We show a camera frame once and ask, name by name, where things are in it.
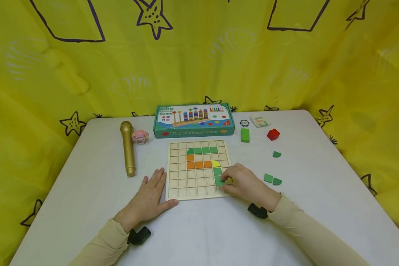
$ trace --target yellow fabric curtain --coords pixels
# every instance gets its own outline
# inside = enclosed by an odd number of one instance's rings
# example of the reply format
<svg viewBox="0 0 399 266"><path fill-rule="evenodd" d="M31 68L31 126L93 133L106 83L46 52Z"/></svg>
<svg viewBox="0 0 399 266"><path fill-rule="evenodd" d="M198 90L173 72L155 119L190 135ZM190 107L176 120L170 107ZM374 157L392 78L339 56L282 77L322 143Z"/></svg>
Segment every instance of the yellow fabric curtain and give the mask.
<svg viewBox="0 0 399 266"><path fill-rule="evenodd" d="M311 112L399 227L399 0L2 0L0 265L90 119L216 101Z"/></svg>

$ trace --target toy microphone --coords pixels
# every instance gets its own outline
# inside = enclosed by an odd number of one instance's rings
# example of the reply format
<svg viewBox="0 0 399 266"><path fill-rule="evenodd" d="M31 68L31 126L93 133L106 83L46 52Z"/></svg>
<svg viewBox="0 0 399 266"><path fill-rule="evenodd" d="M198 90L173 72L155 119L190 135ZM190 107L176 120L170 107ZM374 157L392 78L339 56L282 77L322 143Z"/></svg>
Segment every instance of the toy microphone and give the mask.
<svg viewBox="0 0 399 266"><path fill-rule="evenodd" d="M136 175L136 164L133 153L133 126L129 121L121 123L120 131L122 135L122 145L124 147L124 161L126 163L126 173L128 177Z"/></svg>

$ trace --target small toy figure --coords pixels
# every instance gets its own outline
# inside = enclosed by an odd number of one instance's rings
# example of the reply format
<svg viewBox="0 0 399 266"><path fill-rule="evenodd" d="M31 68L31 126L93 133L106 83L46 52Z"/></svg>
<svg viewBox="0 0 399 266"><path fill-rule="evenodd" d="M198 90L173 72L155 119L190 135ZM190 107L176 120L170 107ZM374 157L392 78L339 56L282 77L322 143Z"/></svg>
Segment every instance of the small toy figure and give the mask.
<svg viewBox="0 0 399 266"><path fill-rule="evenodd" d="M149 134L146 131L137 130L133 132L132 137L134 137L138 144L145 144L147 142L147 137L149 137Z"/></svg>

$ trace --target hand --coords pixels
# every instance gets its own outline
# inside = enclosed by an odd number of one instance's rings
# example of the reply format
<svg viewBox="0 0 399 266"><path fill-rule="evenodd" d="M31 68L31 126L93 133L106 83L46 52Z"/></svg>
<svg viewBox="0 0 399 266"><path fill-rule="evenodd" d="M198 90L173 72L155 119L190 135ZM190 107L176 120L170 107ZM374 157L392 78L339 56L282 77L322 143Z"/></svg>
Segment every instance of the hand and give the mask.
<svg viewBox="0 0 399 266"><path fill-rule="evenodd" d="M225 170L220 179L226 181L229 177L233 179L233 186L222 185L220 188L223 191L239 196L259 207L262 206L270 212L275 210L281 194L265 185L250 169L236 163Z"/></svg>
<svg viewBox="0 0 399 266"><path fill-rule="evenodd" d="M155 170L149 182L145 176L133 199L115 215L114 220L122 225L126 233L129 233L139 222L155 218L163 211L179 204L176 199L159 204L166 177L164 168Z"/></svg>

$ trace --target game box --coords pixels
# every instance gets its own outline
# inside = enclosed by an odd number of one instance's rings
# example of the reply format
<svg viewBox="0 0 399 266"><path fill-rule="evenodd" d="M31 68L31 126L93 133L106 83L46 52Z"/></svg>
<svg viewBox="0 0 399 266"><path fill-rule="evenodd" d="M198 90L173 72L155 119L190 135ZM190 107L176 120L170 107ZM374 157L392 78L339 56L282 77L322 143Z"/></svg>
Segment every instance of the game box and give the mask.
<svg viewBox="0 0 399 266"><path fill-rule="evenodd" d="M233 135L230 110L227 103L158 106L154 135L157 139Z"/></svg>

